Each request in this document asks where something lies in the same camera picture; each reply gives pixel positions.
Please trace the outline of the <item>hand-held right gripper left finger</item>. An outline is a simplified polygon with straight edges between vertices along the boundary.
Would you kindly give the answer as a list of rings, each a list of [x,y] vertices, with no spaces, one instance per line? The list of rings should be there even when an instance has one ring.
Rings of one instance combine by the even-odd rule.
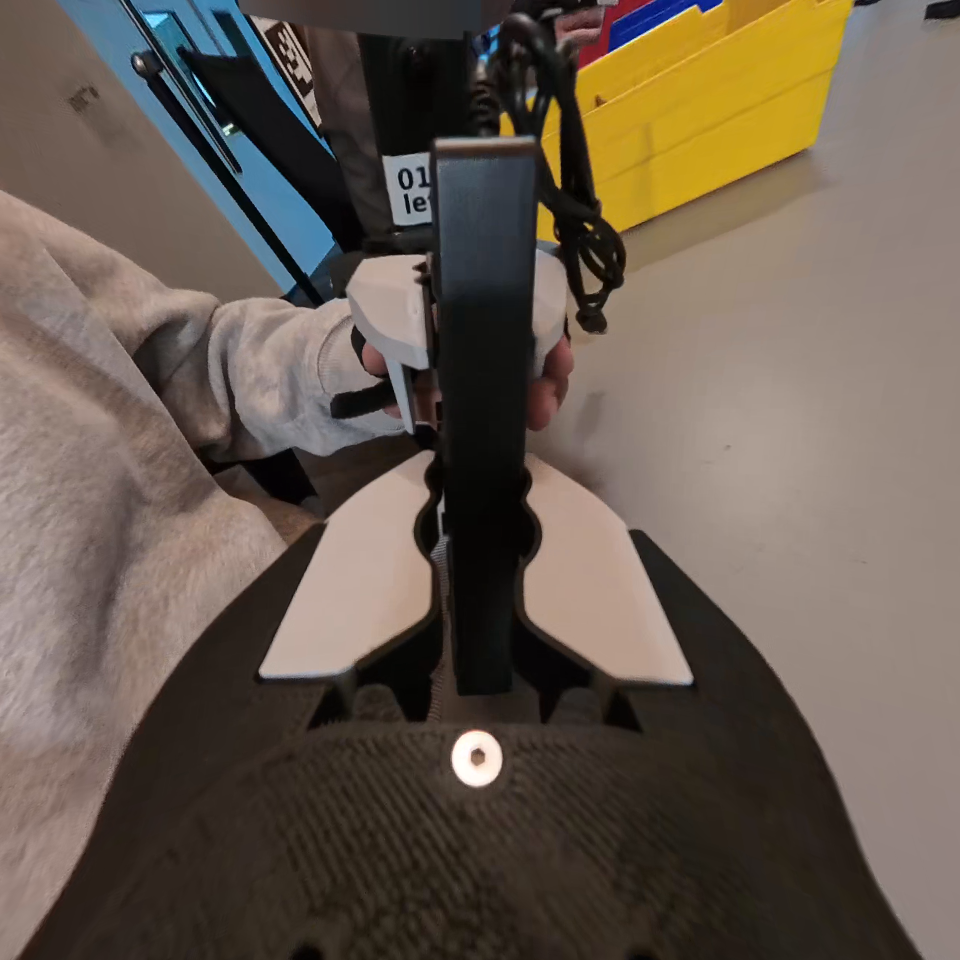
[[[340,680],[431,612],[433,568],[415,523],[430,502],[422,451],[330,516],[258,669],[263,681]]]

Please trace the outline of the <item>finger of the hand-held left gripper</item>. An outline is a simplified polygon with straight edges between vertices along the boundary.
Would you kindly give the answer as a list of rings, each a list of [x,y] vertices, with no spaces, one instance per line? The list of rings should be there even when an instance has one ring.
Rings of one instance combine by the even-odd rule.
[[[534,376],[544,374],[546,358],[565,336],[570,289],[564,263],[538,248],[534,259]]]
[[[434,320],[428,256],[363,259],[345,287],[354,326],[385,360],[411,370],[433,366]]]

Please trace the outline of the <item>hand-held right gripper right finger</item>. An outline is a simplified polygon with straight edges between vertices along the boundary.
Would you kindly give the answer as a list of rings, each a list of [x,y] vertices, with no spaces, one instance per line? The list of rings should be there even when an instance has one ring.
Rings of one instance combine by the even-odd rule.
[[[688,688],[693,674],[623,520],[590,490],[528,454],[526,505],[539,545],[523,573],[534,628],[607,677]]]

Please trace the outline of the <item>black usb hub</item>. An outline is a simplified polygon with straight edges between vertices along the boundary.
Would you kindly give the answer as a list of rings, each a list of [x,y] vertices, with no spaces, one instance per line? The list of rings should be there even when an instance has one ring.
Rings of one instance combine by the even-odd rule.
[[[458,694],[513,683],[531,383],[538,142],[438,139],[431,153],[440,456]]]

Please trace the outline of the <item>large yellow bin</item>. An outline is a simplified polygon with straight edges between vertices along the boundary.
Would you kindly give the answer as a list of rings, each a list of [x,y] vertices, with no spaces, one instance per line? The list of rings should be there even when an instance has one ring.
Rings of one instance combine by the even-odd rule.
[[[816,142],[853,2],[693,8],[583,67],[595,192],[624,233]]]

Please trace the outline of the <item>person's left forearm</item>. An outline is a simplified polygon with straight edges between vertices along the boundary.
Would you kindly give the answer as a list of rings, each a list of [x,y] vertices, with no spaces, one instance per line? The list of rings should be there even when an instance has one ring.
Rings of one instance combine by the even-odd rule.
[[[266,298],[234,301],[213,314],[205,355],[210,402],[193,408],[190,445],[216,461],[302,450],[320,457],[382,437],[401,422],[385,412],[337,419],[335,397],[379,385],[352,343],[344,299],[315,309]]]

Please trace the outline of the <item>person's left hand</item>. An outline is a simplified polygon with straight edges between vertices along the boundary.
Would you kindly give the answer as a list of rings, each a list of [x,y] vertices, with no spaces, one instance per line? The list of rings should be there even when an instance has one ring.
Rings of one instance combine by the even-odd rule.
[[[386,360],[355,327],[350,334],[351,346],[358,355],[364,372],[377,379],[387,379]],[[574,370],[574,354],[569,330],[564,330],[558,342],[545,355],[541,374],[528,390],[528,429],[541,431],[549,425],[564,403]],[[430,427],[439,425],[442,394],[428,380],[414,387],[416,421]]]

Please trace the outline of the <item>blue glass door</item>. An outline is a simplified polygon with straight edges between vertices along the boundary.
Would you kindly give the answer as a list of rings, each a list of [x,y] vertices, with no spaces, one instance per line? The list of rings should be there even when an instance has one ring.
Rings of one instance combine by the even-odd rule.
[[[323,219],[242,129],[186,53],[251,58],[271,93],[312,142],[296,88],[237,2],[62,1],[58,5],[235,229],[281,292],[300,306],[332,300],[329,262],[340,253]]]

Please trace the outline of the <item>fiducial marker sign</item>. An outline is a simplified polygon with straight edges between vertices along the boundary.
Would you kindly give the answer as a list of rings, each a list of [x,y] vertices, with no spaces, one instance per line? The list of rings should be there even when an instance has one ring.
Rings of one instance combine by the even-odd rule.
[[[257,29],[270,50],[279,71],[294,91],[314,127],[322,129],[316,101],[313,70],[306,49],[295,27],[285,21],[257,18]]]

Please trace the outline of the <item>red bin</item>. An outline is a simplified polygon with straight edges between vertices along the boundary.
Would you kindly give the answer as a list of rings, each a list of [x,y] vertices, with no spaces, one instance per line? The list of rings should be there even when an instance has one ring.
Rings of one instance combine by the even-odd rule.
[[[611,30],[622,18],[630,17],[635,11],[641,10],[650,4],[650,1],[603,1],[598,5],[604,11],[604,20],[600,32],[593,41],[580,47],[580,68],[604,58],[611,50]]]

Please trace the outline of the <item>person's grey sweatshirt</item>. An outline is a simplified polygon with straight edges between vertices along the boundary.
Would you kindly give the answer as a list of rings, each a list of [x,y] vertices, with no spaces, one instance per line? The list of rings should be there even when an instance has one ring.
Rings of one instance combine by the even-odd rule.
[[[79,860],[134,728],[284,548],[184,433],[224,304],[2,194],[2,958]]]

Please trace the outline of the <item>blue bin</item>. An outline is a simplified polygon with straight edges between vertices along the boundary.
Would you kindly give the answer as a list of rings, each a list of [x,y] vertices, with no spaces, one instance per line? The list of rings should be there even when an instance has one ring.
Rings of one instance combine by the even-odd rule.
[[[607,42],[607,54],[651,33],[689,10],[706,14],[721,7],[723,1],[646,1],[630,2],[626,11],[612,19]]]

